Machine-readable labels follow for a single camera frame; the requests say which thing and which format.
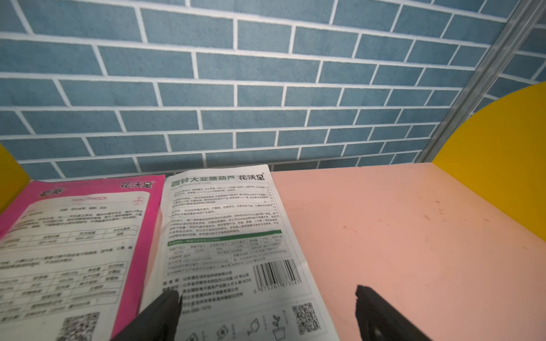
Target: white grout line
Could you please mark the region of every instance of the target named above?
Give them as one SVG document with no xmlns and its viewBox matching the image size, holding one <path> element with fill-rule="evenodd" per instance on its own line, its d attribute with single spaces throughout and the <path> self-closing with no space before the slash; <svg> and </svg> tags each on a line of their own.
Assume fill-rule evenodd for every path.
<svg viewBox="0 0 546 341">
<path fill-rule="evenodd" d="M 307 109 L 307 114 L 305 114 L 305 123 L 304 127 L 306 127 L 309 124 L 309 116 L 311 115 L 311 109 Z"/>
<path fill-rule="evenodd" d="M 332 6 L 332 13 L 330 14 L 330 20 L 328 21 L 329 25 L 334 24 L 334 18 L 336 16 L 336 10 L 337 10 L 337 1 L 338 0 L 334 0 L 334 5 Z"/>
<path fill-rule="evenodd" d="M 281 107 L 284 107 L 284 103 L 286 102 L 286 91 L 287 91 L 287 86 L 285 85 L 282 87 Z"/>
<path fill-rule="evenodd" d="M 25 128 L 27 128 L 28 132 L 31 134 L 31 135 L 36 135 L 36 132 L 34 131 L 34 129 L 31 127 L 30 123 L 27 121 L 26 117 L 23 115 L 23 113 L 20 111 L 20 110 L 14 110 L 15 111 L 15 114 L 17 115 L 17 117 L 19 118 L 19 120 L 21 121 L 21 123 L 25 126 Z"/>
<path fill-rule="evenodd" d="M 93 48 L 93 53 L 95 54 L 95 58 L 99 63 L 100 72 L 103 74 L 103 76 L 108 76 L 108 72 L 106 71 L 106 66 L 104 65 L 102 56 L 100 55 L 99 48 L 97 47 L 97 45 L 91 45 L 91 48 Z"/>
<path fill-rule="evenodd" d="M 136 171 L 138 173 L 142 173 L 142 169 L 140 168 L 140 164 L 138 163 L 137 157 L 133 157 L 133 163 L 135 164 Z"/>
<path fill-rule="evenodd" d="M 156 93 L 157 106 L 163 106 L 163 99 L 161 98 L 161 92 L 159 91 L 159 86 L 157 82 L 153 82 L 153 91 Z"/>
<path fill-rule="evenodd" d="M 360 115 L 360 110 L 362 109 L 358 109 L 357 111 L 357 115 L 354 116 L 354 120 L 353 120 L 353 125 L 357 125 L 357 121 L 358 121 L 358 116 Z"/>
<path fill-rule="evenodd" d="M 390 26 L 389 32 L 394 32 L 394 27 L 396 27 L 396 23 L 398 22 L 398 18 L 400 17 L 400 13 L 402 12 L 402 7 L 404 7 L 404 5 L 400 5 L 398 7 L 398 11 L 396 12 L 396 15 L 394 16 L 394 21 L 393 21 L 393 24 Z"/>
<path fill-rule="evenodd" d="M 383 106 L 387 106 L 387 103 L 389 103 L 390 95 L 393 94 L 393 89 L 389 91 L 389 94 L 387 95 L 387 98 L 385 98 L 385 103 L 383 103 Z"/>
<path fill-rule="evenodd" d="M 353 49 L 353 53 L 351 54 L 351 59 L 354 59 L 357 56 L 358 45 L 360 45 L 361 40 L 362 40 L 362 33 L 359 33 L 357 37 L 357 42 L 354 43 L 354 49 Z"/>
<path fill-rule="evenodd" d="M 340 96 L 338 97 L 337 99 L 337 104 L 336 104 L 336 107 L 339 107 L 340 104 L 341 104 L 341 98 L 343 97 L 343 93 L 345 92 L 345 87 L 342 87 L 341 88 L 341 91 L 340 91 Z"/>
<path fill-rule="evenodd" d="M 233 19 L 233 49 L 237 51 L 239 49 L 239 21 Z"/>
<path fill-rule="evenodd" d="M 57 173 L 59 174 L 59 176 L 61 177 L 61 179 L 65 179 L 66 176 L 64 175 L 63 171 L 59 168 L 59 166 L 57 165 L 56 162 L 49 162 L 53 168 L 57 171 Z"/>
<path fill-rule="evenodd" d="M 288 44 L 288 54 L 291 55 L 292 51 L 294 51 L 294 38 L 296 36 L 296 25 L 292 25 L 292 29 L 290 31 L 290 43 Z"/>
<path fill-rule="evenodd" d="M 121 117 L 121 113 L 119 110 L 114 110 L 114 113 L 116 114 L 117 122 L 120 125 L 121 131 L 126 133 L 127 128 L 125 127 L 125 122 L 123 121 L 123 118 Z"/>
<path fill-rule="evenodd" d="M 197 53 L 194 51 L 190 52 L 192 56 L 192 68 L 193 68 L 193 78 L 199 79 L 199 69 L 197 68 Z"/>
<path fill-rule="evenodd" d="M 542 70 L 544 70 L 544 67 L 546 67 L 546 59 L 542 63 L 541 67 L 539 67 L 538 70 L 535 72 L 533 77 L 531 77 L 531 80 L 534 81 L 538 77 L 538 75 L 541 74 Z"/>
<path fill-rule="evenodd" d="M 421 74 L 419 75 L 419 78 L 417 78 L 417 81 L 415 82 L 415 86 L 419 84 L 419 82 L 421 81 L 421 78 L 423 78 L 423 75 L 425 74 L 425 71 L 426 71 L 426 68 L 423 68 L 423 70 L 421 70 Z"/>
<path fill-rule="evenodd" d="M 173 148 L 170 144 L 169 134 L 165 133 L 163 134 L 163 137 L 165 138 L 165 145 L 167 146 L 167 151 L 171 153 L 173 151 Z"/>
<path fill-rule="evenodd" d="M 453 17 L 455 16 L 455 13 L 452 13 L 451 14 L 451 17 L 449 17 L 449 20 L 447 21 L 447 24 L 446 26 L 444 27 L 444 30 L 442 31 L 442 34 L 440 35 L 440 39 L 443 38 L 444 34 L 447 32 L 447 29 L 449 27 L 449 25 L 451 24 L 451 21 L 453 20 Z"/>
<path fill-rule="evenodd" d="M 52 81 L 55 84 L 55 87 L 57 88 L 57 91 L 59 91 L 59 94 L 61 95 L 61 98 L 63 99 L 64 104 L 66 106 L 72 106 L 72 104 L 70 104 L 70 101 L 68 100 L 67 94 L 64 92 L 64 89 L 61 86 L 61 82 L 59 82 L 58 79 L 53 79 Z"/>
<path fill-rule="evenodd" d="M 135 6 L 136 22 L 138 24 L 138 30 L 140 31 L 140 37 L 143 43 L 148 42 L 148 36 L 146 35 L 146 29 L 144 28 L 144 20 L 142 19 L 142 13 L 140 8 Z"/>
<path fill-rule="evenodd" d="M 34 32 L 32 31 L 31 24 L 28 22 L 27 17 L 25 17 L 25 13 L 23 13 L 23 10 L 21 9 L 19 2 L 17 0 L 11 0 L 11 4 L 13 5 L 13 9 L 15 10 L 15 13 L 19 17 L 19 21 L 21 21 L 21 24 L 23 25 L 23 28 L 25 29 L 25 31 L 27 31 L 28 34 L 34 34 Z"/>
<path fill-rule="evenodd" d="M 483 8 L 485 7 L 485 4 L 487 4 L 487 0 L 483 0 L 482 5 L 479 7 L 478 13 L 481 13 Z"/>
<path fill-rule="evenodd" d="M 406 53 L 406 57 L 404 57 L 404 63 L 406 63 L 408 61 L 408 58 L 410 57 L 410 54 L 411 54 L 411 51 L 413 51 L 413 47 L 415 46 L 415 42 L 417 40 L 414 39 L 412 42 L 411 42 L 411 45 L 409 47 L 409 50 L 408 50 L 408 53 Z"/>
<path fill-rule="evenodd" d="M 461 48 L 461 45 L 457 46 L 457 48 L 455 49 L 455 52 L 453 52 L 453 55 L 451 56 L 451 58 L 449 59 L 449 62 L 447 63 L 448 65 L 451 65 L 451 62 L 453 61 L 453 59 L 455 59 L 455 56 L 457 55 L 457 52 L 459 52 L 460 48 Z"/>
<path fill-rule="evenodd" d="M 318 83 L 318 80 L 321 79 L 321 72 L 322 72 L 322 65 L 324 64 L 324 61 L 321 61 L 318 63 L 318 71 L 317 71 L 317 78 L 314 80 L 315 83 Z"/>
<path fill-rule="evenodd" d="M 96 156 L 95 152 L 93 151 L 93 148 L 91 148 L 91 145 L 89 144 L 89 141 L 86 137 L 82 137 L 81 140 L 84 142 L 85 147 L 87 148 L 87 151 L 91 156 Z"/>
</svg>

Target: yellow curved wall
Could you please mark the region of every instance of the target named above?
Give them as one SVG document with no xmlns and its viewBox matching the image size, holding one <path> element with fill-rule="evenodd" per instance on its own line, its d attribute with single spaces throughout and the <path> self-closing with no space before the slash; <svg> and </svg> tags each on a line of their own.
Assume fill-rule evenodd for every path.
<svg viewBox="0 0 546 341">
<path fill-rule="evenodd" d="M 546 82 L 481 109 L 433 163 L 546 240 Z"/>
</svg>

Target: blue tile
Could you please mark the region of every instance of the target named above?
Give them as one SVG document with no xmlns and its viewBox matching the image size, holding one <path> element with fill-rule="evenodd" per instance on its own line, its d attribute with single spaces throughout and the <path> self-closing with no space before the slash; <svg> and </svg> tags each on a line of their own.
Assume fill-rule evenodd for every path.
<svg viewBox="0 0 546 341">
<path fill-rule="evenodd" d="M 388 89 L 346 88 L 341 98 L 341 106 L 382 106 L 389 95 Z"/>
<path fill-rule="evenodd" d="M 308 127 L 322 125 L 352 125 L 357 110 L 311 110 Z"/>
<path fill-rule="evenodd" d="M 394 153 L 394 152 L 416 151 L 416 150 L 425 148 L 428 142 L 429 142 L 429 139 L 389 141 L 385 143 L 385 147 L 383 148 L 382 152 Z"/>
<path fill-rule="evenodd" d="M 314 145 L 324 143 L 326 129 L 283 130 L 278 132 L 278 146 Z"/>
<path fill-rule="evenodd" d="M 173 152 L 233 148 L 232 133 L 169 134 Z"/>
<path fill-rule="evenodd" d="M 0 31 L 25 32 L 9 0 L 0 0 Z"/>
<path fill-rule="evenodd" d="M 430 90 L 393 90 L 390 95 L 388 106 L 405 106 L 405 105 L 425 105 L 426 99 L 430 95 Z"/>
<path fill-rule="evenodd" d="M 201 154 L 143 156 L 136 159 L 143 172 L 203 168 L 203 156 Z"/>
<path fill-rule="evenodd" d="M 544 58 L 514 55 L 502 73 L 531 79 L 543 63 Z"/>
<path fill-rule="evenodd" d="M 208 167 L 261 164 L 268 162 L 296 161 L 298 148 L 265 149 L 262 151 L 207 153 Z"/>
<path fill-rule="evenodd" d="M 151 83 L 61 81 L 72 105 L 157 106 Z"/>
<path fill-rule="evenodd" d="M 197 65 L 201 79 L 314 83 L 319 61 L 198 53 Z"/>
<path fill-rule="evenodd" d="M 379 85 L 415 85 L 423 68 L 380 65 L 373 84 Z"/>
<path fill-rule="evenodd" d="M 430 133 L 432 133 L 435 127 L 435 124 L 414 125 L 409 131 L 408 138 L 429 137 Z"/>
<path fill-rule="evenodd" d="M 357 124 L 388 124 L 396 122 L 400 109 L 362 109 Z"/>
<path fill-rule="evenodd" d="M 341 167 L 355 167 L 358 158 L 349 159 L 337 159 L 337 160 L 321 160 L 318 165 L 319 168 L 341 168 Z"/>
<path fill-rule="evenodd" d="M 36 34 L 140 41 L 131 7 L 76 1 L 19 0 Z"/>
<path fill-rule="evenodd" d="M 95 155 L 166 152 L 163 135 L 88 137 Z"/>
<path fill-rule="evenodd" d="M 49 162 L 20 164 L 32 180 L 59 179 L 59 173 Z"/>
<path fill-rule="evenodd" d="M 530 84 L 499 77 L 487 94 L 500 98 L 528 86 L 530 86 Z"/>
<path fill-rule="evenodd" d="M 493 102 L 494 102 L 493 99 L 490 99 L 490 98 L 487 98 L 487 97 L 482 98 L 480 103 L 474 109 L 474 112 L 480 111 L 481 109 L 485 108 L 486 106 L 488 106 L 489 104 L 491 104 Z"/>
<path fill-rule="evenodd" d="M 0 40 L 0 71 L 100 75 L 88 45 Z"/>
<path fill-rule="evenodd" d="M 461 46 L 450 65 L 475 67 L 485 51 L 486 48 L 484 47 Z"/>
<path fill-rule="evenodd" d="M 138 172 L 132 158 L 63 161 L 57 165 L 68 178 Z"/>
<path fill-rule="evenodd" d="M 394 125 L 392 127 L 375 127 L 370 140 L 393 140 L 403 139 L 410 125 Z"/>
<path fill-rule="evenodd" d="M 363 34 L 358 45 L 356 58 L 402 62 L 406 58 L 411 43 L 410 39 Z"/>
<path fill-rule="evenodd" d="M 436 0 L 434 5 L 462 9 L 477 12 L 482 6 L 483 0 Z"/>
<path fill-rule="evenodd" d="M 393 159 L 393 154 L 391 155 L 376 155 L 360 158 L 358 163 L 359 167 L 362 166 L 382 166 L 390 164 L 390 161 Z"/>
<path fill-rule="evenodd" d="M 398 7 L 398 4 L 374 0 L 340 0 L 334 24 L 388 31 Z"/>
<path fill-rule="evenodd" d="M 248 133 L 237 133 L 237 148 L 272 147 L 274 145 L 274 131 L 250 131 Z"/>
<path fill-rule="evenodd" d="M 296 88 L 286 90 L 285 106 L 336 106 L 341 88 Z"/>
<path fill-rule="evenodd" d="M 493 44 L 504 26 L 502 22 L 455 15 L 443 37 Z"/>
<path fill-rule="evenodd" d="M 429 99 L 427 106 L 440 106 L 440 105 L 451 105 L 455 96 L 459 92 L 456 90 L 434 90 L 432 96 Z"/>
<path fill-rule="evenodd" d="M 122 111 L 127 131 L 199 129 L 196 111 Z"/>
<path fill-rule="evenodd" d="M 89 156 L 82 139 L 4 140 L 4 147 L 16 160 Z"/>
<path fill-rule="evenodd" d="M 294 53 L 348 57 L 353 55 L 358 34 L 298 27 L 294 37 Z"/>
<path fill-rule="evenodd" d="M 301 149 L 300 160 L 335 158 L 341 156 L 343 145 L 305 147 Z"/>
<path fill-rule="evenodd" d="M 546 53 L 546 29 L 535 28 L 519 48 L 524 51 Z"/>
<path fill-rule="evenodd" d="M 401 164 L 401 163 L 411 163 L 413 162 L 413 159 L 415 158 L 415 156 L 419 154 L 418 152 L 415 152 L 415 153 L 401 153 L 401 154 L 397 154 L 395 157 L 394 157 L 394 160 L 393 160 L 393 163 L 391 163 L 392 165 L 395 165 L 395 164 Z"/>
<path fill-rule="evenodd" d="M 64 102 L 51 80 L 0 79 L 0 105 L 64 106 Z"/>
<path fill-rule="evenodd" d="M 419 81 L 419 86 L 444 86 L 464 88 L 473 72 L 467 70 L 427 68 Z"/>
<path fill-rule="evenodd" d="M 482 9 L 482 14 L 508 18 L 519 0 L 488 0 Z"/>
<path fill-rule="evenodd" d="M 237 86 L 238 106 L 281 106 L 281 86 Z"/>
<path fill-rule="evenodd" d="M 192 0 L 192 7 L 328 23 L 334 0 Z"/>
<path fill-rule="evenodd" d="M 142 10 L 151 43 L 233 48 L 233 20 L 184 13 Z"/>
<path fill-rule="evenodd" d="M 383 147 L 383 142 L 357 143 L 347 145 L 343 156 L 378 154 Z"/>
<path fill-rule="evenodd" d="M 305 110 L 203 111 L 204 129 L 303 127 Z"/>
<path fill-rule="evenodd" d="M 113 111 L 25 111 L 23 115 L 37 134 L 121 131 Z"/>
<path fill-rule="evenodd" d="M 341 128 L 330 130 L 328 143 L 366 141 L 372 128 Z"/>
<path fill-rule="evenodd" d="M 237 47 L 239 50 L 288 52 L 291 31 L 287 25 L 240 20 Z"/>
<path fill-rule="evenodd" d="M 408 62 L 447 65 L 456 49 L 457 45 L 418 40 L 411 50 Z"/>
<path fill-rule="evenodd" d="M 100 47 L 111 76 L 193 78 L 189 52 Z"/>
<path fill-rule="evenodd" d="M 373 64 L 324 62 L 320 83 L 368 84 L 374 70 Z"/>
<path fill-rule="evenodd" d="M 441 122 L 449 109 L 404 109 L 398 123 Z"/>
<path fill-rule="evenodd" d="M 301 169 L 316 169 L 317 161 L 311 162 L 295 162 L 295 163 L 282 163 L 275 165 L 274 171 L 282 172 L 288 170 L 301 170 Z"/>
<path fill-rule="evenodd" d="M 440 37 L 451 14 L 430 9 L 404 6 L 394 32 Z"/>
<path fill-rule="evenodd" d="M 27 135 L 27 128 L 13 111 L 0 111 L 0 135 Z"/>
<path fill-rule="evenodd" d="M 160 83 L 164 106 L 233 106 L 233 86 Z"/>
</svg>

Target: barcode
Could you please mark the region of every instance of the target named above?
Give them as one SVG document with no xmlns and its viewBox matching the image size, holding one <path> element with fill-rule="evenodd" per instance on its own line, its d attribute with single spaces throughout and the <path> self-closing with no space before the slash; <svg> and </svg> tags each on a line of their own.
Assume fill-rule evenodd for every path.
<svg viewBox="0 0 546 341">
<path fill-rule="evenodd" d="M 258 291 L 301 283 L 300 274 L 293 259 L 267 262 L 254 265 L 253 268 Z"/>
</svg>

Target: blue brick wall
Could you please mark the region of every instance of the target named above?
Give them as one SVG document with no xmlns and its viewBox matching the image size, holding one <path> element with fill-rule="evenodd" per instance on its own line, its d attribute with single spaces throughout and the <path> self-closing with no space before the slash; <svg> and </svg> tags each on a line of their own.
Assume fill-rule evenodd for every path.
<svg viewBox="0 0 546 341">
<path fill-rule="evenodd" d="M 546 81 L 546 13 L 497 77 L 472 115 L 494 101 L 530 85 Z"/>
<path fill-rule="evenodd" d="M 52 181 L 413 162 L 516 3 L 0 0 L 0 142 Z"/>
</svg>

